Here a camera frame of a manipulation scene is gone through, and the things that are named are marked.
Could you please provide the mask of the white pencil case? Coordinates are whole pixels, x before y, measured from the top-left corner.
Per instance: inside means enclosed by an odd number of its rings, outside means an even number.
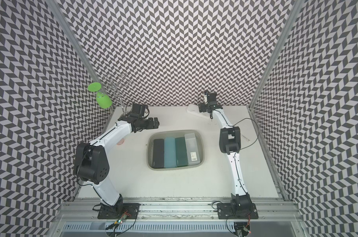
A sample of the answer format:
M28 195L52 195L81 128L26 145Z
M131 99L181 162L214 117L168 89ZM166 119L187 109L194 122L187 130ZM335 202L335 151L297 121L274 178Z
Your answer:
M209 120L209 114L207 112L201 113L199 107L195 104L189 104L186 108L186 112L190 115Z

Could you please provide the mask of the black pencil case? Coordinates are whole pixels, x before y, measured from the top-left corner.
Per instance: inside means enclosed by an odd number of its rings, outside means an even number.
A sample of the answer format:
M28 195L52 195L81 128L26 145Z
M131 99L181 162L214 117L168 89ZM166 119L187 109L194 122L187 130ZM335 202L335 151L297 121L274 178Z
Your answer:
M164 139L155 139L153 141L152 167L154 169L164 168Z

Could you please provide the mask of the light blue pencil case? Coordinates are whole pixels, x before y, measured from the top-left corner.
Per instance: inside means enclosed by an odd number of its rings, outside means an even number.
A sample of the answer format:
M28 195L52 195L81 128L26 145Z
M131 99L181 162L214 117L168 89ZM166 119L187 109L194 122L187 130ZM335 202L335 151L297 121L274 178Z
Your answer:
M164 139L164 168L175 168L176 166L176 140L174 137L167 137Z

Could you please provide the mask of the clear pencil case with label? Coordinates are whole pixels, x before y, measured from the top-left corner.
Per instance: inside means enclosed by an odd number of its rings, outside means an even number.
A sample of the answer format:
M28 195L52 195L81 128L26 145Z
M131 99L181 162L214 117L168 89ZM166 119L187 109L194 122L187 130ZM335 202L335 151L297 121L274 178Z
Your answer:
M195 166L201 163L196 136L194 133L185 134L187 160L189 166Z

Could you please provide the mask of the dark green pencil case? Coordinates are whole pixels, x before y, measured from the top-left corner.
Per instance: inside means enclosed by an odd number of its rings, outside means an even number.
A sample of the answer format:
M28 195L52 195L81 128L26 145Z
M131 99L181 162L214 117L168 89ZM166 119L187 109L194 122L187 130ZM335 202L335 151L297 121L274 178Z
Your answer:
M187 147L184 137L175 138L177 167L188 166Z

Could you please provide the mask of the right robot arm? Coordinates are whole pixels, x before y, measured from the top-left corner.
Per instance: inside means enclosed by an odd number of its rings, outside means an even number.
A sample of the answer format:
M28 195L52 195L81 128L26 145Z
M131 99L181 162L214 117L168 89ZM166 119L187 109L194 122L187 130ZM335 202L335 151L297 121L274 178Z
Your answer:
M243 180L240 165L241 134L238 126L233 126L221 105L200 103L201 113L208 113L220 125L219 148L225 155L230 167L232 192L230 208L235 216L247 216L253 211L253 202Z

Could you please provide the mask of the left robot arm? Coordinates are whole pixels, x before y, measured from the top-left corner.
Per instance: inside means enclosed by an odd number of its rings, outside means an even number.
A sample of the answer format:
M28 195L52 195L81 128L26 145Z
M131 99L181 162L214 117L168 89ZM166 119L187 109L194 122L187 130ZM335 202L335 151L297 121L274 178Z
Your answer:
M74 174L92 186L102 204L109 207L117 206L121 195L108 177L111 171L108 161L110 151L130 133L158 127L158 118L121 116L115 125L100 137L89 143L78 144Z

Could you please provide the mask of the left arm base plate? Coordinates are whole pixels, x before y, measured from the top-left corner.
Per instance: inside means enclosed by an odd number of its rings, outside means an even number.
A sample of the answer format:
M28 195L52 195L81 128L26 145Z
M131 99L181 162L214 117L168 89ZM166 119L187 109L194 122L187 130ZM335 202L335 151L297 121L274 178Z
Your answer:
M101 203L98 211L98 219L118 220L123 214L126 219L136 219L139 213L140 203L124 203L116 206L108 206Z

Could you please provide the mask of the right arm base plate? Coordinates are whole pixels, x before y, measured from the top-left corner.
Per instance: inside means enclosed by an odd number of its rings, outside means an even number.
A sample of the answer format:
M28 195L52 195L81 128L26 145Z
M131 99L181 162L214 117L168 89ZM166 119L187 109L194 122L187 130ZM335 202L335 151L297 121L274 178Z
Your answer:
M218 203L217 214L220 220L226 219L259 219L256 205L252 203L249 207L237 207L233 210L230 203Z

